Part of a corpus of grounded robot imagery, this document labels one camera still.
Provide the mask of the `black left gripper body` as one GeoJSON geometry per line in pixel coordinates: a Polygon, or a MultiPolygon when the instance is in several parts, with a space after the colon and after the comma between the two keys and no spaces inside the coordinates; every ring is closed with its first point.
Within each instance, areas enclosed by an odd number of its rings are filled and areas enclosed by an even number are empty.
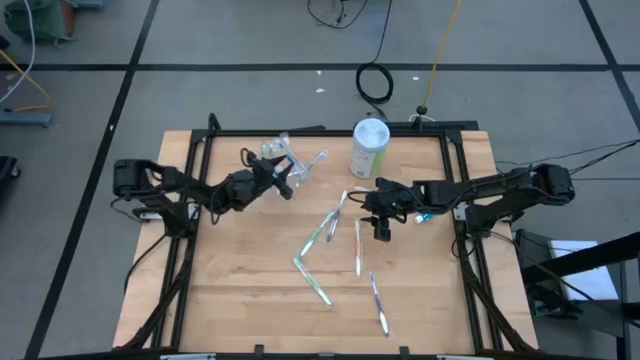
{"type": "Polygon", "coordinates": [[[241,171],[229,174],[219,190],[219,205],[224,210],[244,210],[274,183],[274,173],[261,169],[257,160],[241,171]]]}

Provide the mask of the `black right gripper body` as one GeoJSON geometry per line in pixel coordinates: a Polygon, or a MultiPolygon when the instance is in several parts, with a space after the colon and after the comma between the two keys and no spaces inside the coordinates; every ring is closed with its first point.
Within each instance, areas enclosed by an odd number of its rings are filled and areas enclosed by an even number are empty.
{"type": "Polygon", "coordinates": [[[405,220],[408,214],[426,210],[419,187],[408,187],[386,178],[376,178],[375,186],[377,189],[367,194],[367,210],[374,216],[405,220]]]}

